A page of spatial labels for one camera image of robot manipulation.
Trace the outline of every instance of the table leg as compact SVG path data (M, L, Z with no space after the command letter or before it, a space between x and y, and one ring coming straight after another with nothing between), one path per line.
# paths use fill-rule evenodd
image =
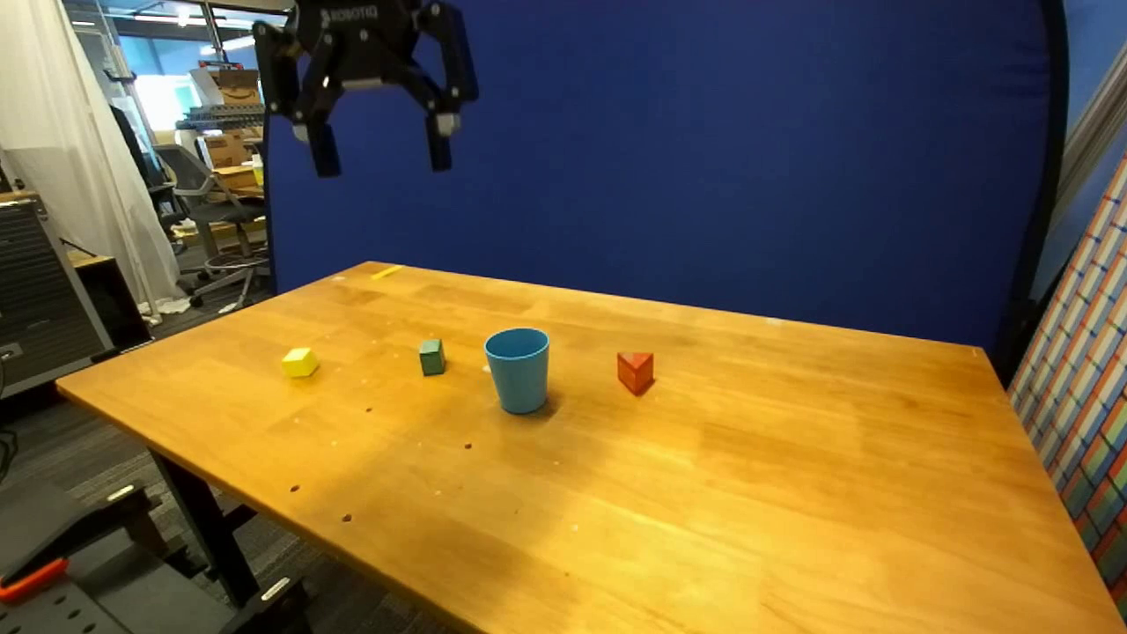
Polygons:
M243 558L228 521L221 517L207 483L163 454L153 454L153 457L163 470L163 477L167 477L188 526L194 529L216 577L221 580L224 597L231 600L231 605L248 605L258 597L258 580L254 580L248 558Z

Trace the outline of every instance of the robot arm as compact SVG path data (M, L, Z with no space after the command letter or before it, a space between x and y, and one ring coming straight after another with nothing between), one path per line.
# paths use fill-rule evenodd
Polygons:
M445 85L416 65L416 44L436 40ZM322 175L338 175L330 107L355 85L400 85L427 115L430 167L452 171L463 107L480 99L465 20L445 0L297 0L289 25L254 25L270 114L307 130Z

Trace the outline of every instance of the wood grain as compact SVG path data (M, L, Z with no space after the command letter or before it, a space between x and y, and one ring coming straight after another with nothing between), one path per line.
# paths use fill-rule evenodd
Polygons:
M481 370L510 324L552 335L531 420ZM1120 630L966 347L361 266L60 393L481 630Z

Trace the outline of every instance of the blue cup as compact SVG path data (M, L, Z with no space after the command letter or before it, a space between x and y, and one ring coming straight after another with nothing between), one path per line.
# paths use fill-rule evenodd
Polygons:
M498 332L487 341L491 374L504 413L527 417L541 409L551 386L551 335L535 328Z

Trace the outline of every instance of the white cloth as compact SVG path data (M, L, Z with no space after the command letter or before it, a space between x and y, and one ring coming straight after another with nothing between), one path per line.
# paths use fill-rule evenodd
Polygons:
M184 308L176 255L60 0L0 0L0 164L55 233L113 255L139 308Z

